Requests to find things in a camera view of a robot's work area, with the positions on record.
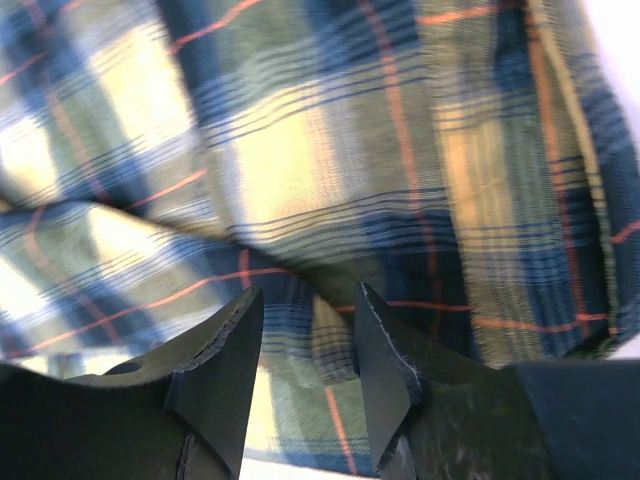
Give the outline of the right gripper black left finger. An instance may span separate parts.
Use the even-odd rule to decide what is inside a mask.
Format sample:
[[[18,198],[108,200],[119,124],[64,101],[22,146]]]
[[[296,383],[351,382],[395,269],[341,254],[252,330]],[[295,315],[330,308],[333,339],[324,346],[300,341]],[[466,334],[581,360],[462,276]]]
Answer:
[[[235,479],[263,331],[249,288],[209,319],[101,375],[1,366],[5,479]]]

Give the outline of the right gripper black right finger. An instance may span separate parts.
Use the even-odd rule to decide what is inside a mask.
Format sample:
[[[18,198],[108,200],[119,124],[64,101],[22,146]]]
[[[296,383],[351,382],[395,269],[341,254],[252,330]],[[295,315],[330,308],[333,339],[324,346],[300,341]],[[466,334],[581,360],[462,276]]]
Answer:
[[[355,343],[383,479],[635,479],[639,363],[527,361],[493,369],[355,293]]]

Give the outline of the yellow plaid long sleeve shirt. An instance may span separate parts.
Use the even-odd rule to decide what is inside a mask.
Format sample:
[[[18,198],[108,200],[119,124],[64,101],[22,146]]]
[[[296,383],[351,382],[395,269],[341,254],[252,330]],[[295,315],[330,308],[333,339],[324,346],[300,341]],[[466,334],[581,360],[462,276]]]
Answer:
[[[3,360],[94,373],[258,287],[249,453],[370,475],[360,282],[493,367],[638,334],[585,2],[2,3]]]

